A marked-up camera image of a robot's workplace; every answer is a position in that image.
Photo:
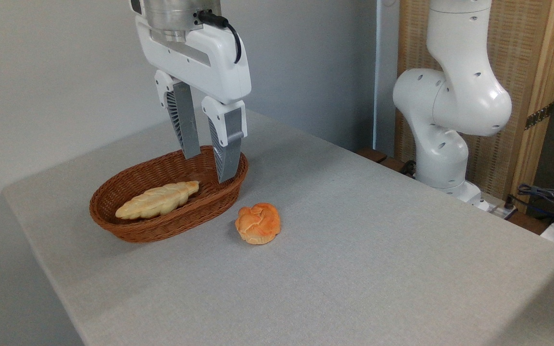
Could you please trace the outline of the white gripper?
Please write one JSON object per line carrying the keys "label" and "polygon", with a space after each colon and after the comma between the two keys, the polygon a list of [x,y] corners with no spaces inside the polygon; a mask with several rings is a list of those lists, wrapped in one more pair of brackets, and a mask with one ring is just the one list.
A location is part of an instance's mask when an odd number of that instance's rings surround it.
{"label": "white gripper", "polygon": [[251,92],[251,77],[244,46],[235,63],[237,45],[228,29],[207,25],[187,32],[185,42],[169,42],[141,16],[136,16],[136,28],[147,61],[158,69],[154,79],[160,104],[183,155],[191,159],[201,152],[191,85],[208,95],[201,107],[209,119],[218,181],[233,178],[241,142],[248,136],[242,99]]}

